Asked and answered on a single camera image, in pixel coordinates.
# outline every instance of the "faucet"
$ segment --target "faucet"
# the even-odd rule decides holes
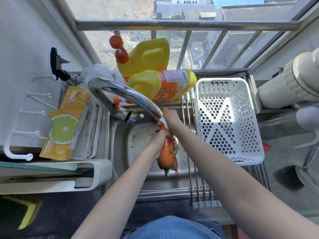
[[[88,82],[88,87],[90,92],[102,103],[106,106],[110,115],[115,116],[123,121],[134,124],[137,119],[143,118],[144,115],[138,115],[134,111],[130,111],[129,109],[125,109],[114,104],[105,94],[104,91],[111,92],[115,95],[121,96],[134,102],[137,105],[140,105],[144,108],[148,113],[150,113],[155,119],[159,120],[162,118],[163,113],[160,108],[154,104],[146,96],[137,92],[136,90],[118,83],[116,81],[105,79],[105,78],[93,78]]]

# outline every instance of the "person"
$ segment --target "person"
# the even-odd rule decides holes
[[[251,238],[315,239],[319,226],[289,208],[249,173],[198,138],[175,110],[163,108],[167,125],[218,196],[233,221]],[[129,169],[95,205],[72,239],[119,239],[152,163],[158,158],[168,131],[159,131]],[[136,229],[135,238],[224,239],[217,229],[178,217],[164,217]]]

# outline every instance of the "hand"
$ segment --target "hand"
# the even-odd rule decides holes
[[[173,128],[176,123],[181,122],[176,110],[163,107],[162,112],[169,129]]]
[[[167,130],[160,130],[159,132],[154,134],[150,144],[146,148],[149,148],[152,150],[152,152],[154,152],[153,160],[158,159],[158,157],[160,156],[160,152],[162,150],[166,138],[169,138],[173,142],[174,151],[176,150],[176,140],[172,133]]]

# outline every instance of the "carrot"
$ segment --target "carrot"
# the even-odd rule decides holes
[[[164,124],[160,125],[161,130],[166,130]],[[160,169],[163,169],[165,176],[169,176],[169,170],[173,169],[177,172],[178,163],[174,153],[173,142],[170,138],[166,138],[162,150],[160,152],[157,164]]]

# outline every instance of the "white plastic basket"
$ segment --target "white plastic basket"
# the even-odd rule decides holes
[[[197,135],[203,141],[241,166],[263,162],[265,154],[245,80],[198,80],[194,106]]]

